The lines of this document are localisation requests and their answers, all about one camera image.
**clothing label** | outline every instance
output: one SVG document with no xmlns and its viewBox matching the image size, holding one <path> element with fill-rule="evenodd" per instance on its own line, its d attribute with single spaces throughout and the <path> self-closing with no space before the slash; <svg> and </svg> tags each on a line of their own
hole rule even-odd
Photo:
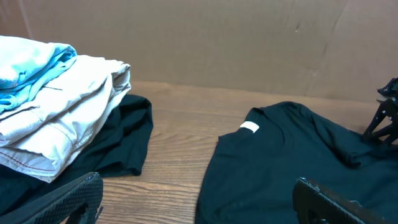
<svg viewBox="0 0 398 224">
<path fill-rule="evenodd" d="M 251 121 L 245 121 L 242 125 L 241 128 L 247 128 L 250 129 L 253 134 L 260 128 L 256 123 L 253 123 Z"/>
</svg>

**black cloth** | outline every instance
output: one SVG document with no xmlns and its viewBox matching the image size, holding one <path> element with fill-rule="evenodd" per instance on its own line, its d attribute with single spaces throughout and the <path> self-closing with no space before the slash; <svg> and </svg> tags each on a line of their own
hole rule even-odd
<svg viewBox="0 0 398 224">
<path fill-rule="evenodd" d="M 152 128 L 151 103 L 141 96 L 126 95 L 94 140 L 52 183 L 0 166 L 0 215 L 87 172 L 97 171 L 102 177 L 140 175 Z"/>
<path fill-rule="evenodd" d="M 195 223 L 298 223 L 292 192 L 299 177 L 398 222 L 398 161 L 379 152 L 379 142 L 365 143 L 292 102 L 253 108 L 246 121 L 259 129 L 219 137 Z"/>
</svg>

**wooden table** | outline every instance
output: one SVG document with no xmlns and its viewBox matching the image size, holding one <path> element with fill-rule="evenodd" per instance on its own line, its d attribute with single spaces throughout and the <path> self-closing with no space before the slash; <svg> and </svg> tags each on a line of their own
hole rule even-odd
<svg viewBox="0 0 398 224">
<path fill-rule="evenodd" d="M 152 102 L 154 130 L 142 175 L 104 179 L 98 223 L 193 223 L 200 184 L 218 136 L 236 131 L 252 107 L 295 101 L 363 132 L 378 103 L 133 82 Z"/>
</svg>

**light blue garment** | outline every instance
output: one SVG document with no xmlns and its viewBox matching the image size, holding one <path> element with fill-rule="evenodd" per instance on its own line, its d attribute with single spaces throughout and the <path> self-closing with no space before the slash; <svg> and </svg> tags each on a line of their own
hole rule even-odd
<svg viewBox="0 0 398 224">
<path fill-rule="evenodd" d="M 32 101 L 47 82 L 76 61 L 68 44 L 0 36 L 0 113 Z"/>
</svg>

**white pants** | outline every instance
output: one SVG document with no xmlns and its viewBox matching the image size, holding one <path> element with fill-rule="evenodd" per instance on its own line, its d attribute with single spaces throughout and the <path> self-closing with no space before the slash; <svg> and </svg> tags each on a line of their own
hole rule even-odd
<svg viewBox="0 0 398 224">
<path fill-rule="evenodd" d="M 0 115 L 0 164 L 53 181 L 131 89 L 129 68 L 115 60 L 78 56 L 33 101 Z"/>
</svg>

